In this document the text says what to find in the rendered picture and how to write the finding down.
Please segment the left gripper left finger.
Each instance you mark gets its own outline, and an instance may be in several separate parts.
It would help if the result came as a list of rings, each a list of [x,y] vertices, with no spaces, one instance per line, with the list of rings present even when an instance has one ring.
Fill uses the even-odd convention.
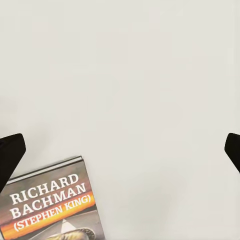
[[[0,193],[26,153],[22,133],[0,138]]]

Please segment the hardback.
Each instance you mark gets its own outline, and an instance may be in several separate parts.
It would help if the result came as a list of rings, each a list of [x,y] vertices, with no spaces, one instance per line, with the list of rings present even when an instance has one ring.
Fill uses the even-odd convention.
[[[3,240],[106,240],[82,155],[10,178],[0,193],[0,233]]]

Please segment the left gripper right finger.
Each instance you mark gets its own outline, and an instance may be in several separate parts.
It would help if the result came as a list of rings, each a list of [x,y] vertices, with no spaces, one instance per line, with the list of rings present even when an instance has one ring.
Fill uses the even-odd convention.
[[[240,134],[229,133],[224,150],[240,172]]]

